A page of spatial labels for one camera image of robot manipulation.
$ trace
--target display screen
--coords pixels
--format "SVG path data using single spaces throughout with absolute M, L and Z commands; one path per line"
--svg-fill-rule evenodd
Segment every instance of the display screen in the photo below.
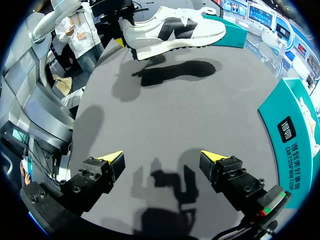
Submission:
M 212 1 L 216 2 L 219 5 L 221 4 L 221 0 L 212 0 Z
M 247 15 L 247 8 L 243 6 L 239 6 L 239 14 L 245 17 Z
M 238 13 L 239 13 L 239 5 L 238 5 L 238 4 L 235 4 L 235 3 L 232 3 L 231 11 L 232 11 L 233 13 L 238 14 Z
M 223 8 L 226 11 L 231 11 L 232 13 L 239 14 L 244 17 L 247 15 L 247 8 L 245 6 L 241 6 L 241 4 L 231 1 L 224 1 Z
M 283 26 L 281 26 L 279 23 L 276 24 L 275 30 L 281 34 L 287 41 L 289 41 L 290 38 L 290 32 L 285 29 Z
M 310 67 L 315 72 L 316 76 L 318 76 L 320 73 L 320 66 L 318 65 L 318 62 L 316 61 L 314 56 L 310 54 L 307 58 L 307 62 L 310 64 Z
M 286 52 L 285 52 L 285 55 L 287 56 L 288 59 L 290 59 L 291 62 L 292 62 L 292 61 L 295 59 L 295 57 L 296 57 L 296 55 L 294 55 L 294 53 L 293 53 L 292 51 L 286 51 Z
M 252 5 L 249 8 L 249 18 L 257 21 L 269 29 L 271 28 L 273 18 L 272 15 Z
M 298 49 L 303 54 L 303 56 L 306 56 L 307 50 L 300 43 L 298 44 Z
M 231 9 L 232 9 L 232 2 L 230 2 L 230 1 L 224 1 L 223 8 L 224 8 L 224 10 L 231 11 Z

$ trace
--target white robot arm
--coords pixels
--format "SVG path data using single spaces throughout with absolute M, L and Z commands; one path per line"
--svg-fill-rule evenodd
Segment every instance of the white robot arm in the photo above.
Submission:
M 72 15 L 81 6 L 81 0 L 51 0 L 51 5 L 54 11 L 45 15 L 32 32 L 35 43 L 42 42 L 62 19 Z

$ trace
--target lanyard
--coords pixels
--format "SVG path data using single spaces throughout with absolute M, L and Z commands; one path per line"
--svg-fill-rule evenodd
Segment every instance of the lanyard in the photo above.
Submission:
M 79 25 L 81 25 L 81 21 L 80 21 L 80 17 L 79 17 L 79 13 L 78 13 L 78 12 L 76 13 L 76 17 L 77 17 L 77 19 L 78 19 Z M 74 19 L 72 18 L 72 16 L 70 17 L 70 21 L 71 21 L 71 24 L 72 24 L 72 25 L 75 24 L 75 21 L 74 21 Z

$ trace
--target white sneaker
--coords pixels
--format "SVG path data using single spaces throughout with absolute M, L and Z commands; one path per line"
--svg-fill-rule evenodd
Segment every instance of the white sneaker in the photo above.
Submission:
M 222 22 L 203 18 L 201 13 L 201 9 L 162 6 L 148 21 L 135 26 L 126 19 L 119 23 L 127 45 L 136 50 L 133 57 L 143 60 L 176 48 L 211 45 L 225 36 Z

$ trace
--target shoe sole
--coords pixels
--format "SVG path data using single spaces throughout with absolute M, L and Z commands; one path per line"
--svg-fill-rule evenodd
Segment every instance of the shoe sole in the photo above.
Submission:
M 132 55 L 134 59 L 139 61 L 151 58 L 153 56 L 157 56 L 168 51 L 172 51 L 174 49 L 179 48 L 200 48 L 210 46 L 215 42 L 219 41 L 226 35 L 226 32 L 222 32 L 218 35 L 203 37 L 203 38 L 194 38 L 194 39 L 173 39 L 169 41 L 164 41 L 159 44 L 146 46 L 143 48 L 139 48 L 137 50 L 132 49 Z

